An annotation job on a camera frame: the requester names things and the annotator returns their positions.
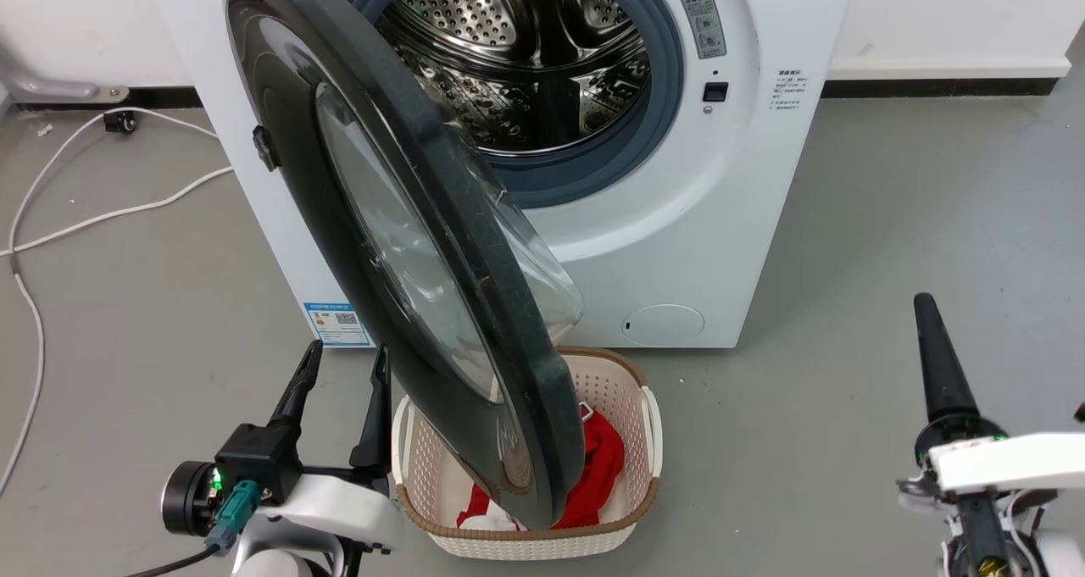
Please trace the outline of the black round washing machine door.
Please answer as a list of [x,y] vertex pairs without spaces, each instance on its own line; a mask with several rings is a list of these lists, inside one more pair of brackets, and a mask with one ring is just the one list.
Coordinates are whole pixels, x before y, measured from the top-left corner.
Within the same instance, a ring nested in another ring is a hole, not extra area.
[[528,530],[584,469],[565,358],[492,168],[346,0],[224,0],[254,151],[465,473]]

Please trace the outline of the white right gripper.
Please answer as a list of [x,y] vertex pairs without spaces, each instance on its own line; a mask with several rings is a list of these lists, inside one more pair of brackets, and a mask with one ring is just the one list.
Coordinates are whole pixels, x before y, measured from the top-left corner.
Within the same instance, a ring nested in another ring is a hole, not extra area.
[[[899,493],[1085,491],[1085,433],[1009,436],[981,418],[934,296],[920,292],[912,308],[930,424],[915,441],[920,473],[898,480]],[[1074,420],[1085,423],[1085,402]]]

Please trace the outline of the round white filter cover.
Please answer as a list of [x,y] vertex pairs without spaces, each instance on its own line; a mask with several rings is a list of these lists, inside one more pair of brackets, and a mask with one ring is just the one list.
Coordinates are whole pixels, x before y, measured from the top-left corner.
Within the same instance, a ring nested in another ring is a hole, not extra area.
[[652,304],[628,315],[624,337],[641,347],[692,347],[704,330],[703,315],[682,304]]

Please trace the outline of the blue energy label sticker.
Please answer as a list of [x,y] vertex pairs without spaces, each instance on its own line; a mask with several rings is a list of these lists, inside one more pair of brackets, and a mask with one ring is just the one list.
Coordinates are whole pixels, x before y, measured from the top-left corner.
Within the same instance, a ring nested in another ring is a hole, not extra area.
[[347,302],[304,302],[314,336],[330,348],[372,348],[373,341]]

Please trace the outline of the grey metal floor bracket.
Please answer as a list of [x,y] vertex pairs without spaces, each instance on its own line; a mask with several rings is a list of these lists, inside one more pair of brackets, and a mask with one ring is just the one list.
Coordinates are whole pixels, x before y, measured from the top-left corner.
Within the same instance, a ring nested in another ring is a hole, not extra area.
[[47,79],[23,66],[0,44],[0,84],[17,103],[122,103],[131,90],[120,84],[91,84]]

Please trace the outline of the stainless steel washer drum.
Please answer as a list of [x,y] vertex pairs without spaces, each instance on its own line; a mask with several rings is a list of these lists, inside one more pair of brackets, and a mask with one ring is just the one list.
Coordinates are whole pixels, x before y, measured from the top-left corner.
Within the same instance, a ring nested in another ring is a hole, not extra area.
[[500,157],[587,143],[650,82],[647,44],[617,0],[394,0],[376,29]]

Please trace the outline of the small printed text label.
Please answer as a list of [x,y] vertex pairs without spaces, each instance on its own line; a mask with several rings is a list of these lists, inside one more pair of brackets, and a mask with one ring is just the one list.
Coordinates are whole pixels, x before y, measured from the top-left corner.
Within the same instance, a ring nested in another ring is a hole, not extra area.
[[775,82],[768,108],[774,111],[797,110],[809,82],[801,69],[784,69],[776,72]]

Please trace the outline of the grey warning sticker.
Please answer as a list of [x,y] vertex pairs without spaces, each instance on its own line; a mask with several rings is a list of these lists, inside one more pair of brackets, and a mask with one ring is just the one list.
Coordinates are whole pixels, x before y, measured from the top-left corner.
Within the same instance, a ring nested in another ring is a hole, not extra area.
[[727,43],[722,29],[720,10],[715,0],[679,0],[693,33],[695,52],[700,59],[727,55]]

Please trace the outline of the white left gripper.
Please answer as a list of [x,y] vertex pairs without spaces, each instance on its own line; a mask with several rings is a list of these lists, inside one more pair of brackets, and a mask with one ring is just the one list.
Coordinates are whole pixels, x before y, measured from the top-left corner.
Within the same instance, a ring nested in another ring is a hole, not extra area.
[[[303,409],[318,379],[323,341],[312,339],[275,406],[269,427],[299,427]],[[387,344],[376,349],[370,375],[363,431],[348,464],[361,476],[387,476],[392,467],[392,372]],[[174,534],[205,538],[217,526],[233,490],[212,463],[186,461],[168,477],[159,516]],[[390,554],[403,546],[403,515],[388,496],[331,473],[305,473],[280,505],[271,505],[255,485],[241,498],[251,507],[244,525],[234,525],[230,550],[255,555],[264,550],[344,555],[350,550]]]

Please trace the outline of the blue-grey rubber door gasket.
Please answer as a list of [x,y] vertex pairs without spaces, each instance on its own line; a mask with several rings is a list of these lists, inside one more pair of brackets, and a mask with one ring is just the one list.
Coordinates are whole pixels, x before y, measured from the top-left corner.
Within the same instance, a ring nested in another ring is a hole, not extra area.
[[[384,8],[394,0],[348,1],[376,26]],[[620,182],[654,153],[677,118],[685,72],[681,37],[671,10],[665,0],[617,1],[643,37],[651,61],[650,82],[626,118],[587,143],[527,157],[485,153],[462,125],[472,143],[523,208],[565,205]],[[431,94],[454,110],[438,94]]]

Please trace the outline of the white front-load washing machine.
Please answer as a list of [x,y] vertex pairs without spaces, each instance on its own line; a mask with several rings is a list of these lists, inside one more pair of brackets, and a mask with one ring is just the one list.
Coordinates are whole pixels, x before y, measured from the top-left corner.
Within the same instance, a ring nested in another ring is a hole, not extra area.
[[[567,337],[577,346],[638,346],[621,324],[652,304],[703,315],[704,330],[682,348],[737,345],[851,2],[715,0],[727,55],[700,59],[682,2],[664,1],[681,37],[685,76],[663,143],[589,197],[518,204],[585,297],[586,312]],[[288,202],[286,184],[254,151],[255,116],[227,43],[224,0],[154,2],[296,302],[348,302]],[[776,72],[784,69],[809,80],[803,101],[797,110],[769,110]],[[717,81],[729,84],[727,101],[703,103],[704,84]]]

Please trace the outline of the red garment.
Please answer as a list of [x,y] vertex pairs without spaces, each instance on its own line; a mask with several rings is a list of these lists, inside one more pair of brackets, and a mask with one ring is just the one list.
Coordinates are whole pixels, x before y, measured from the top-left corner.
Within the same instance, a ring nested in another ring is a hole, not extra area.
[[[589,403],[580,402],[582,429],[585,435],[585,463],[580,480],[567,496],[565,515],[556,530],[590,527],[600,524],[600,512],[609,502],[614,485],[624,469],[625,446],[620,433]],[[486,495],[473,485],[471,497]]]

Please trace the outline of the white basket with brown rim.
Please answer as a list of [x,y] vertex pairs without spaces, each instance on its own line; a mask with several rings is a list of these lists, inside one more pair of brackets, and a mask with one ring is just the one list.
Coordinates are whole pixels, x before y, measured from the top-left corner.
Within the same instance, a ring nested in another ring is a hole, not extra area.
[[457,557],[553,561],[586,557],[623,544],[654,505],[664,462],[664,433],[654,392],[639,369],[620,355],[593,347],[561,347],[578,398],[615,427],[625,462],[600,524],[573,530],[501,533],[462,530],[472,480],[414,403],[403,398],[392,418],[392,480],[404,515]]

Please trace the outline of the white garment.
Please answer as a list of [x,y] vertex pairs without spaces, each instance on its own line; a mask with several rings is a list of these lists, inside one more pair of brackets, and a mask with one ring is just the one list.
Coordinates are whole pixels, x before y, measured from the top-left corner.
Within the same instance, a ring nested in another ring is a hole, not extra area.
[[458,527],[461,530],[526,531],[519,520],[512,518],[503,508],[493,503],[485,495],[471,498],[465,511],[459,515]]

